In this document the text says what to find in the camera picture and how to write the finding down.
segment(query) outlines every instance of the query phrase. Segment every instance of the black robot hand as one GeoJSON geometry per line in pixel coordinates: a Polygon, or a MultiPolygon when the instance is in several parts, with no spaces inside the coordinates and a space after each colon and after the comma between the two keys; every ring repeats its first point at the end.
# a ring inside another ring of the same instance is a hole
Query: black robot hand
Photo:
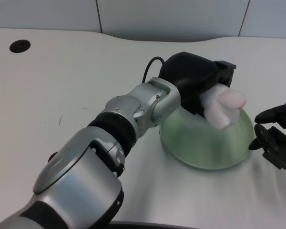
{"type": "Polygon", "coordinates": [[[256,138],[251,142],[249,149],[263,148],[263,157],[278,169],[286,170],[286,135],[274,126],[266,129],[261,124],[278,123],[286,129],[286,104],[274,107],[260,113],[255,118],[254,127],[256,138]]]}

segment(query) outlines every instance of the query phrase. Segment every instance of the silver robotic arm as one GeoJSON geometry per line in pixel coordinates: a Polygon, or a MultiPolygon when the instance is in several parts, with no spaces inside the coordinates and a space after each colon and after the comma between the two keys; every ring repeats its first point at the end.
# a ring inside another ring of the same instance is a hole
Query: silver robotic arm
{"type": "Polygon", "coordinates": [[[154,77],[105,109],[71,138],[39,174],[28,204],[0,229],[101,229],[123,202],[118,176],[146,131],[181,104],[178,89],[154,77]]]}

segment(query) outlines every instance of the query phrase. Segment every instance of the white fabric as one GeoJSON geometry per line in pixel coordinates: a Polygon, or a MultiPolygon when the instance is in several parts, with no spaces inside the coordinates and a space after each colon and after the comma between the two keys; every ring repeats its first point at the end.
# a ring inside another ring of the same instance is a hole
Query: white fabric
{"type": "Polygon", "coordinates": [[[225,129],[237,122],[239,109],[246,104],[245,97],[237,91],[218,83],[200,95],[204,115],[210,125],[225,129]]]}

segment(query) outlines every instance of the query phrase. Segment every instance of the green glass bowl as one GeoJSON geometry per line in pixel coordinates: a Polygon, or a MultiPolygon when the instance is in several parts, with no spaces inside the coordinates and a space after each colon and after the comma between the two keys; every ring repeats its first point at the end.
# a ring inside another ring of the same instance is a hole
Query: green glass bowl
{"type": "Polygon", "coordinates": [[[180,107],[161,123],[160,135],[166,148],[180,161],[202,169],[223,169],[249,155],[254,130],[243,110],[237,123],[219,130],[180,107]]]}

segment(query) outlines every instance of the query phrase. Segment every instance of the table surface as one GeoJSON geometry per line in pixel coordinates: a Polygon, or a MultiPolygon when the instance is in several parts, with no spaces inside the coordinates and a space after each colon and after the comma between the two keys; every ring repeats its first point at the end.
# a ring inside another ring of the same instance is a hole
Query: table surface
{"type": "MultiPolygon", "coordinates": [[[[117,95],[142,80],[149,60],[187,51],[237,65],[231,88],[254,117],[286,102],[286,39],[230,37],[138,42],[100,33],[0,29],[0,221],[24,206],[49,156],[117,95]],[[11,53],[26,39],[31,47],[11,53]]],[[[157,76],[155,62],[147,78],[157,76]]],[[[125,199],[114,218],[200,229],[286,229],[286,172],[255,151],[208,172],[177,161],[150,129],[126,160],[125,199]]]]}

